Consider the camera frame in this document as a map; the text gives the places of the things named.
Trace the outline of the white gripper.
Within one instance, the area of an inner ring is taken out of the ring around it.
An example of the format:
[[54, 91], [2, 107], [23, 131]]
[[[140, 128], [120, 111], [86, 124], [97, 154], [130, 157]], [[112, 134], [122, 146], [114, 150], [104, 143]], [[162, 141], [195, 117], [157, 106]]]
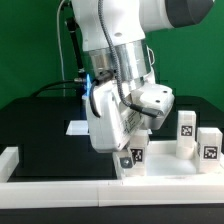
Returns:
[[[93, 91], [96, 109], [100, 117], [86, 102], [86, 116], [92, 147], [99, 153], [121, 151], [143, 123], [143, 116], [126, 107], [120, 100], [117, 85], [109, 81]], [[119, 153], [123, 169], [131, 169], [136, 161], [130, 148]]]

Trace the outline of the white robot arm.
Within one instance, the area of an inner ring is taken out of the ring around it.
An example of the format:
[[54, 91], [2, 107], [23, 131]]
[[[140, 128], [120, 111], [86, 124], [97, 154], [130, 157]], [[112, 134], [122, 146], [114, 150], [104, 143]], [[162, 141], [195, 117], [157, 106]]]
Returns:
[[144, 160], [149, 129], [169, 114], [172, 90], [155, 82], [147, 32], [200, 23], [215, 0], [71, 0], [92, 62], [93, 80], [86, 102], [92, 147], [122, 152], [119, 165], [130, 169]]

